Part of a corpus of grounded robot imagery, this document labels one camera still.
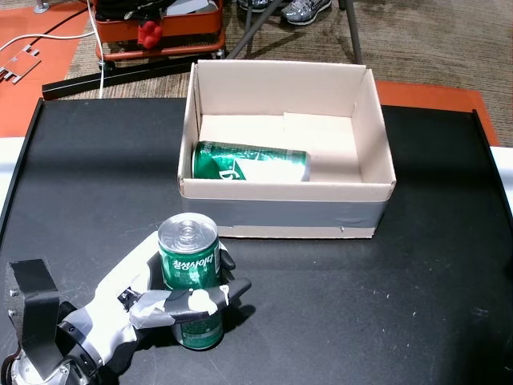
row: green soda can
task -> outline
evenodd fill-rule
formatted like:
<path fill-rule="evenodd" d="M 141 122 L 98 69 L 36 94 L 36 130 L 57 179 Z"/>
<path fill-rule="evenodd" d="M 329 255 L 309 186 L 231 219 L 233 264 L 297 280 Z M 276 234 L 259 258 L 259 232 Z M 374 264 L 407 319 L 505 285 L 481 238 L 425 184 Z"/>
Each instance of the green soda can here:
<path fill-rule="evenodd" d="M 192 154 L 192 177 L 299 182 L 309 179 L 309 156 L 298 150 L 200 141 Z"/>
<path fill-rule="evenodd" d="M 160 225 L 158 238 L 168 289 L 204 289 L 220 284 L 219 238 L 212 219 L 198 213 L 175 215 Z M 223 336 L 221 314 L 173 325 L 172 331 L 185 347 L 207 349 Z"/>

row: cardboard box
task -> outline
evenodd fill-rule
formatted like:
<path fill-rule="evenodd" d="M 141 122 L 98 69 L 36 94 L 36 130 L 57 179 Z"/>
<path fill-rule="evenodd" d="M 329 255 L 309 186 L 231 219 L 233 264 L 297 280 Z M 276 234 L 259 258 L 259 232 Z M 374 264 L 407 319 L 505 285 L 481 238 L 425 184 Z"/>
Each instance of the cardboard box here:
<path fill-rule="evenodd" d="M 297 183 L 191 178 L 198 140 L 305 150 Z M 395 186 L 372 71 L 365 66 L 208 60 L 192 66 L 178 185 L 184 211 L 224 237 L 372 237 Z"/>

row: white cable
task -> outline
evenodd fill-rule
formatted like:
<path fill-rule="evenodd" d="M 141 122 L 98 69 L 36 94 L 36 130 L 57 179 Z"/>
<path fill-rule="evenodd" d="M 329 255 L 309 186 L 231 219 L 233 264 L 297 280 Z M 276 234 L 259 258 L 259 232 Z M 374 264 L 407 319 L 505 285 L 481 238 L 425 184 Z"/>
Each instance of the white cable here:
<path fill-rule="evenodd" d="M 101 73 L 99 77 L 99 92 L 98 92 L 98 99 L 102 99 L 103 97 L 103 77 L 104 77 L 104 68 L 105 68 L 105 62 L 103 60 L 103 48 L 102 48 L 102 41 L 99 39 L 99 33 L 98 29 L 96 29 L 96 21 L 93 17 L 93 13 L 91 11 L 91 2 L 90 0 L 87 0 L 87 10 L 89 10 L 89 19 L 91 20 L 91 25 L 93 27 L 93 33 L 96 35 L 96 42 L 98 43 L 99 47 L 99 53 L 101 56 Z"/>
<path fill-rule="evenodd" d="M 76 36 L 55 36 L 53 34 L 22 34 L 16 38 L 9 40 L 2 47 L 0 47 L 0 51 L 11 45 L 15 41 L 19 39 L 27 39 L 27 38 L 45 38 L 45 39 L 57 39 L 57 40 L 72 40 L 72 39 L 81 39 L 86 38 L 87 36 L 91 36 L 94 32 L 89 32 L 87 34 L 77 34 Z"/>

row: gray sneaker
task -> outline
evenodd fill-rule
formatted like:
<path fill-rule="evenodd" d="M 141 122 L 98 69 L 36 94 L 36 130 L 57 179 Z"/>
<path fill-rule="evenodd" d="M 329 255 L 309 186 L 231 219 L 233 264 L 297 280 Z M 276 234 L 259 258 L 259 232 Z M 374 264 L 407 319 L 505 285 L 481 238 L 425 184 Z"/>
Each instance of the gray sneaker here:
<path fill-rule="evenodd" d="M 281 16 L 295 26 L 306 26 L 315 21 L 317 14 L 331 6 L 331 0 L 293 0 Z"/>
<path fill-rule="evenodd" d="M 272 0 L 252 0 L 251 11 L 255 14 L 261 14 L 269 6 Z M 248 10 L 248 0 L 237 0 L 237 4 L 243 10 Z"/>

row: black table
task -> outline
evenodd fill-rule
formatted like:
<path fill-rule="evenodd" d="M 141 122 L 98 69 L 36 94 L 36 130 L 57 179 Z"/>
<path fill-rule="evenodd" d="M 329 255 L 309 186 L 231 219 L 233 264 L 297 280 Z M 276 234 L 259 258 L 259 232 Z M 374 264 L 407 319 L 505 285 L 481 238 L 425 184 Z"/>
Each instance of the black table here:
<path fill-rule="evenodd" d="M 226 240 L 253 288 L 224 315 L 223 342 L 194 352 L 160 330 L 126 371 L 131 346 L 111 362 L 119 383 L 509 382 L 511 218 L 479 122 L 383 110 L 398 184 L 375 237 Z M 19 168 L 0 277 L 7 261 L 43 258 L 62 300 L 89 302 L 121 257 L 181 211 L 183 113 L 182 99 L 45 103 Z M 4 309 L 0 330 L 5 356 L 16 342 Z"/>

